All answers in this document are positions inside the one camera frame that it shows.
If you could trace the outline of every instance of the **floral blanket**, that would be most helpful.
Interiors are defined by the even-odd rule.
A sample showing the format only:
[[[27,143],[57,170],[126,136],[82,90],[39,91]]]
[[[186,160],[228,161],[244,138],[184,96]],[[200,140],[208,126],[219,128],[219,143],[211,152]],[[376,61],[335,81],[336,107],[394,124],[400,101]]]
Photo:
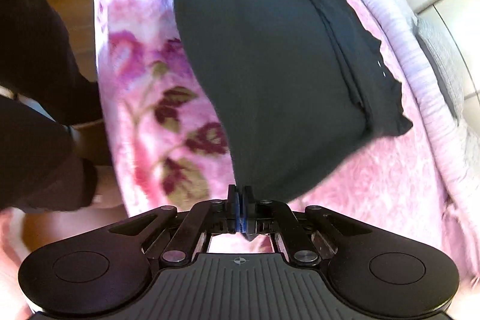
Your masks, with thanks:
[[[402,137],[378,139],[351,155],[290,205],[294,210],[324,205],[444,248],[446,193],[416,100],[369,9],[361,0],[347,1],[365,29],[382,41],[385,64],[403,84],[405,115],[414,127]],[[102,104],[130,215],[164,204],[188,210],[203,199],[224,199],[234,180],[225,136],[191,71],[172,4],[172,0],[95,0]],[[213,250],[255,251],[263,244],[217,236]]]

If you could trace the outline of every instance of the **crosshair symbol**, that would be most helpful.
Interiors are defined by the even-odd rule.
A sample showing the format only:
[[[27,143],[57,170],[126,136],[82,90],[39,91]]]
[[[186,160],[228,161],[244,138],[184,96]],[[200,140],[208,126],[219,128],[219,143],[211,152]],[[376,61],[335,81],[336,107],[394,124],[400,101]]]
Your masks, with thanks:
[[[236,264],[238,264],[239,266],[244,264],[245,262],[248,262],[248,260],[246,260],[245,258],[242,258],[242,257],[235,258],[233,261]]]

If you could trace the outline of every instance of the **bed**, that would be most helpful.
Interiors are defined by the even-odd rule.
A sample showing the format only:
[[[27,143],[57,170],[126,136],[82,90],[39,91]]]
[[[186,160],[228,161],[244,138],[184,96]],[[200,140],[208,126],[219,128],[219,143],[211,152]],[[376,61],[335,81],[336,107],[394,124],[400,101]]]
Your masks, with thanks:
[[[205,137],[214,132],[221,138],[221,128],[183,51],[173,0],[94,1],[102,105],[129,215],[224,199],[233,183],[230,155],[226,143],[212,146]],[[414,127],[351,155],[290,206],[320,204],[440,248],[456,261],[463,279],[475,278],[478,177],[463,159],[457,124],[412,33],[416,17],[405,0],[347,1],[382,41],[381,53],[403,84],[402,104]],[[160,104],[179,94],[184,102],[174,111]],[[212,243],[212,251],[226,249],[268,250],[268,243],[237,236]]]

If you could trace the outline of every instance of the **screw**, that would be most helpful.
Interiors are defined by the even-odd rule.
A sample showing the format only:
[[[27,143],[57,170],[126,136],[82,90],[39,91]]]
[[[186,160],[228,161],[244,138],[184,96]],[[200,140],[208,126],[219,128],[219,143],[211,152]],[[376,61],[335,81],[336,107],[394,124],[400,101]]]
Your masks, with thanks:
[[[186,254],[183,251],[171,250],[167,251],[162,255],[163,260],[171,263],[181,262],[186,258]]]
[[[317,254],[315,254],[313,251],[308,251],[308,250],[297,251],[295,252],[293,257],[302,263],[311,263],[311,262],[315,262],[315,260],[318,259]]]

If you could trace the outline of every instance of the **person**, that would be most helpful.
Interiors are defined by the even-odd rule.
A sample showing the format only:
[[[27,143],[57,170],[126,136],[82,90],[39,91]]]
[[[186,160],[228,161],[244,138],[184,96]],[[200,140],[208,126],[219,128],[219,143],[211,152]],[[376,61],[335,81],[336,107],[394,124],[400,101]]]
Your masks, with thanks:
[[[0,0],[0,86],[36,100],[54,119],[0,95],[0,210],[122,202],[113,168],[74,152],[65,126],[103,121],[98,84],[80,74],[68,31],[47,0]]]

